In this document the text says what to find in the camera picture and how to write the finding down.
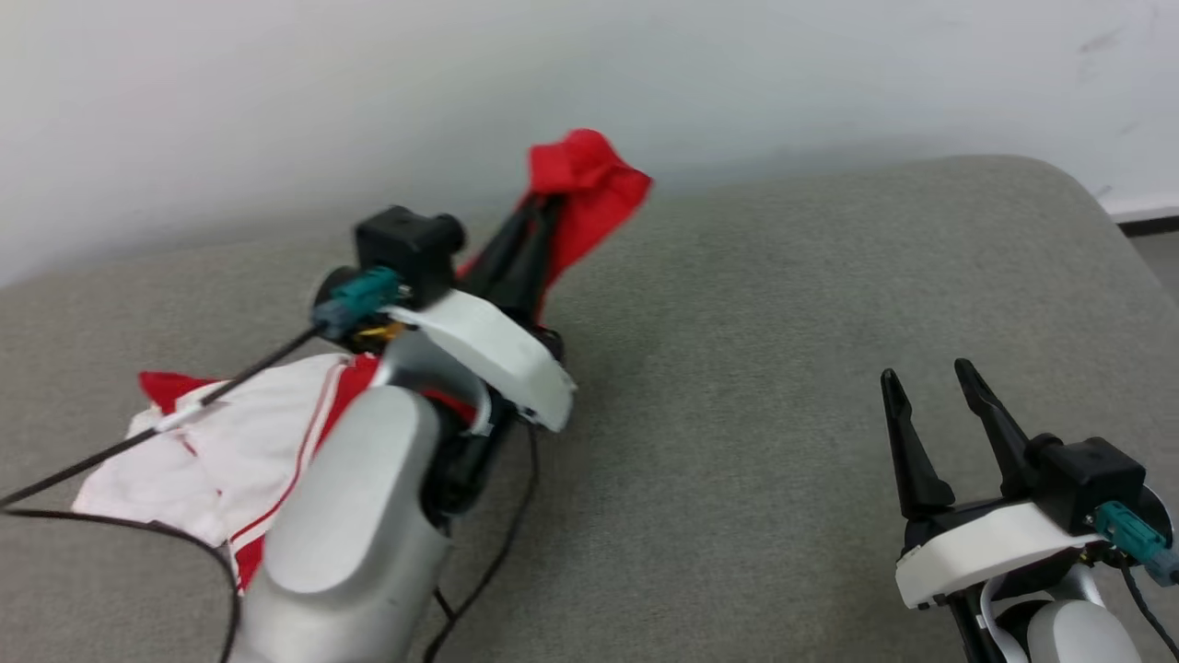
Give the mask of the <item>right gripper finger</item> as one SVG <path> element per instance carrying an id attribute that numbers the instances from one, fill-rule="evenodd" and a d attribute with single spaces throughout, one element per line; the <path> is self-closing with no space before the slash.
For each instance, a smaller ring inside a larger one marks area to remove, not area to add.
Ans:
<path id="1" fill-rule="evenodd" d="M 1007 499 L 1029 498 L 1038 470 L 1026 458 L 1029 439 L 968 357 L 955 357 L 954 370 L 969 411 L 984 425 L 997 459 L 999 491 Z"/>
<path id="2" fill-rule="evenodd" d="M 949 511 L 956 495 L 938 477 L 926 445 L 918 440 L 911 421 L 911 402 L 893 369 L 881 373 L 881 398 L 902 516 L 905 520 L 917 520 Z"/>

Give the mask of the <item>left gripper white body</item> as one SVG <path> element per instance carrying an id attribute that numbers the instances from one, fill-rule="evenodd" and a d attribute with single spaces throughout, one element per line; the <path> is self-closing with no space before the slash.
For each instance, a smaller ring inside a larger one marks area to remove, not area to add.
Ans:
<path id="1" fill-rule="evenodd" d="M 555 433 L 568 424 L 577 382 L 542 341 L 487 298 L 452 290 L 420 310 L 388 306 L 387 314 L 424 332 L 433 344 L 514 403 L 531 424 Z"/>

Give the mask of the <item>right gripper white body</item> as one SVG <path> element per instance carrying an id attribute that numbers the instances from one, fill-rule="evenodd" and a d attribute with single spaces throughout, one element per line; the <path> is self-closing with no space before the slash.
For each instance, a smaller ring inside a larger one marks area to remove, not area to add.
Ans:
<path id="1" fill-rule="evenodd" d="M 896 563 L 895 580 L 905 608 L 914 609 L 1095 541 L 1094 533 L 1061 529 L 1036 504 L 1015 503 L 910 545 Z"/>

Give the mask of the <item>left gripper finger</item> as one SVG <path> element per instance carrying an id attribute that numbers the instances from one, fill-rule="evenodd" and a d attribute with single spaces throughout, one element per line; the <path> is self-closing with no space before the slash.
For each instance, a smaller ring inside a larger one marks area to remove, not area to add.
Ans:
<path id="1" fill-rule="evenodd" d="M 512 265 L 525 239 L 525 217 L 531 202 L 542 193 L 527 193 L 518 210 L 461 273 L 462 289 L 477 297 L 512 297 Z"/>
<path id="2" fill-rule="evenodd" d="M 531 202 L 525 217 L 525 239 L 512 265 L 512 316 L 527 326 L 536 323 L 542 309 L 564 204 L 564 193 L 546 193 Z"/>

